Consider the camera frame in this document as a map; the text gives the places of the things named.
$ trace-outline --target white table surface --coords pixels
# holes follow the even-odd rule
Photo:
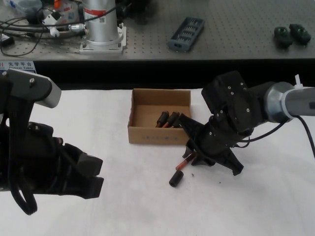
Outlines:
[[[200,92],[192,91],[192,116],[206,123]],[[245,166],[240,175],[218,164],[188,165],[172,188],[168,181],[185,147],[129,144],[130,98],[130,90],[64,91],[57,108],[35,106],[31,121],[53,126],[55,137],[104,160],[103,189],[93,200],[36,195],[32,216],[9,192],[0,193],[1,236],[315,235],[315,160],[298,120],[235,148]],[[305,119],[315,134],[315,118]],[[275,126],[264,124],[252,137]]]

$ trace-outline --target cardboard box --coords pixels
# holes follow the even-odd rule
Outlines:
[[[132,144],[185,145],[188,136],[182,128],[156,128],[163,111],[190,114],[190,91],[169,89],[134,89],[128,123]]]

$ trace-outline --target robotic arm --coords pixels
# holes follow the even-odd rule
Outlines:
[[[104,181],[96,177],[101,159],[63,145],[52,127],[29,122],[34,103],[54,108],[60,97],[47,77],[14,69],[0,76],[0,191],[10,191],[28,215],[37,211],[34,194],[97,198]]]
[[[184,158],[195,153],[192,165],[213,166],[219,163],[241,173],[243,165],[230,148],[237,143],[259,140],[299,116],[315,116],[315,88],[268,82],[247,88],[241,75],[229,72],[216,77],[201,92],[213,114],[205,125],[181,114],[179,122],[189,136]],[[261,137],[244,141],[254,128],[265,122],[280,123]]]

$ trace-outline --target label sticker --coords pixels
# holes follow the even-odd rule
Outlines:
[[[33,61],[26,60],[6,60],[0,61],[0,72],[7,71],[8,69],[18,69],[36,74],[36,69]]]
[[[94,18],[96,16],[101,16],[106,13],[105,10],[99,11],[99,10],[89,10],[84,8],[84,17],[86,20]],[[91,20],[92,22],[106,24],[106,16],[100,17],[98,19]]]

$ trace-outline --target black cable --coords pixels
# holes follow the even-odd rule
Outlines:
[[[315,145],[314,145],[314,141],[313,141],[313,138],[312,138],[312,135],[311,135],[309,127],[307,126],[305,120],[302,117],[300,117],[300,116],[294,116],[294,117],[298,118],[301,121],[302,125],[304,126],[306,134],[307,134],[307,137],[310,140],[311,148],[312,148],[312,151],[313,151],[313,156],[315,158]]]
[[[102,15],[95,16],[95,17],[92,17],[92,18],[90,18],[90,19],[86,19],[86,20],[84,20],[84,21],[82,21],[82,22],[78,21],[78,22],[73,22],[73,23],[64,23],[64,24],[57,24],[57,25],[45,25],[45,26],[46,26],[46,27],[61,27],[61,26],[76,25],[76,24],[81,24],[81,23],[93,21],[93,20],[96,20],[96,19],[98,19],[98,18],[101,18],[101,17],[103,17],[103,16],[106,16],[106,15],[108,15],[109,13],[115,11],[119,6],[120,6],[120,4],[117,5],[117,6],[115,6],[115,7],[113,7],[113,8],[110,9],[109,11],[106,11],[106,12],[105,12],[104,14],[102,14]],[[14,25],[14,24],[11,24],[10,26],[23,27],[23,28],[24,28],[24,27],[33,27],[33,28],[40,28],[40,27],[42,27],[42,26],[38,26],[38,25]]]
[[[251,140],[250,137],[248,137],[248,141],[244,146],[239,146],[238,144],[236,144],[234,147],[235,148],[247,148],[250,145],[250,142],[249,142],[250,140]]]
[[[29,33],[41,33],[42,32],[42,30],[39,30],[39,29],[24,29],[24,28],[15,28],[15,27],[6,28],[3,26],[0,26],[0,29],[1,30],[2,29],[10,30],[10,31],[19,31],[19,32],[29,32]],[[45,29],[44,33],[50,33],[50,30]]]
[[[267,133],[265,133],[265,134],[263,134],[263,135],[261,135],[261,136],[258,136],[258,137],[256,137],[256,138],[254,138],[254,139],[249,139],[249,140],[236,140],[236,141],[239,142],[239,143],[251,143],[251,142],[255,142],[255,141],[261,140],[261,139],[263,139],[263,138],[265,138],[265,137],[267,137],[267,136],[273,134],[274,132],[276,132],[278,129],[280,129],[282,126],[284,126],[284,124],[287,123],[287,122],[288,122],[288,119],[285,119],[285,120],[282,121],[276,128],[270,130],[269,132],[267,132]]]
[[[44,27],[45,27],[45,26],[42,26],[42,32],[41,32],[41,35],[40,35],[39,39],[38,39],[37,42],[35,43],[34,47],[33,47],[28,53],[23,53],[23,54],[20,54],[20,55],[10,55],[10,54],[5,53],[5,52],[3,51],[3,47],[2,47],[2,35],[4,34],[4,31],[7,30],[7,28],[9,28],[10,25],[12,25],[12,24],[14,24],[14,23],[16,23],[16,22],[22,21],[22,20],[25,20],[25,17],[24,17],[24,18],[21,18],[21,19],[19,19],[19,20],[16,20],[16,21],[14,21],[13,23],[8,23],[8,22],[10,21],[10,20],[8,20],[8,21],[6,22],[6,24],[8,24],[7,27],[5,27],[5,28],[2,30],[1,34],[0,34],[0,51],[1,51],[1,53],[2,53],[3,55],[5,55],[5,56],[7,56],[7,57],[21,57],[21,56],[26,56],[26,55],[32,53],[32,52],[35,50],[35,48],[37,47],[37,45],[39,44],[39,42],[40,42],[40,40],[41,40],[41,38],[42,38],[42,36],[43,36],[43,34],[44,34]]]
[[[25,17],[17,17],[17,18],[12,18],[12,19],[10,19],[9,21],[15,21],[15,20],[20,20],[20,19],[24,19]]]
[[[27,214],[31,215],[37,211],[35,197],[28,187],[22,174],[22,170],[15,164],[17,149],[19,147],[19,122],[16,112],[9,113],[10,132],[9,132],[9,159],[8,159],[8,186],[12,197],[19,207]]]

